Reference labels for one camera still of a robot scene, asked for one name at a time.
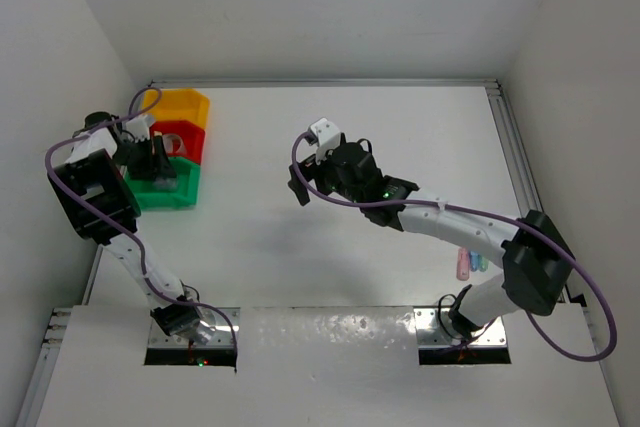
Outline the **clear tape roll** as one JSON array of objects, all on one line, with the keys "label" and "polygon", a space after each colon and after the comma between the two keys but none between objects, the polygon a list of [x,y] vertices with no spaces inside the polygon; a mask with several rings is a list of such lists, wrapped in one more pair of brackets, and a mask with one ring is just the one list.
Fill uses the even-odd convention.
[{"label": "clear tape roll", "polygon": [[184,140],[177,134],[163,134],[162,141],[164,150],[168,156],[184,156],[188,153]]}]

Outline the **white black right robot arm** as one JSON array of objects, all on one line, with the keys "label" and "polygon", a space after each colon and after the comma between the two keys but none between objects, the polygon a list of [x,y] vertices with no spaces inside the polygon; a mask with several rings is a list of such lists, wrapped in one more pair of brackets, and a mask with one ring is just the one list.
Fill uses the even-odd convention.
[{"label": "white black right robot arm", "polygon": [[344,198],[372,223],[400,232],[423,234],[481,255],[500,273],[468,285],[449,307],[443,327],[468,340],[497,317],[523,310],[552,314],[571,272],[571,254],[551,219],[531,210],[523,218],[487,218],[439,205],[413,182],[385,175],[372,152],[358,142],[343,142],[323,160],[309,156],[289,167],[289,188],[298,202],[319,196]]}]

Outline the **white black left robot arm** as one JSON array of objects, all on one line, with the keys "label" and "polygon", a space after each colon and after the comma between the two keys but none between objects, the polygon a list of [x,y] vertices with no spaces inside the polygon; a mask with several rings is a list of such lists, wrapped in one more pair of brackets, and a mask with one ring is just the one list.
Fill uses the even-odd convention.
[{"label": "white black left robot arm", "polygon": [[54,165],[47,153],[45,167],[75,232],[125,267],[165,335],[195,341],[203,320],[197,299],[144,240],[138,219],[145,208],[193,206],[199,167],[170,156],[152,124],[147,115],[120,120],[92,113],[68,141],[69,157]]}]

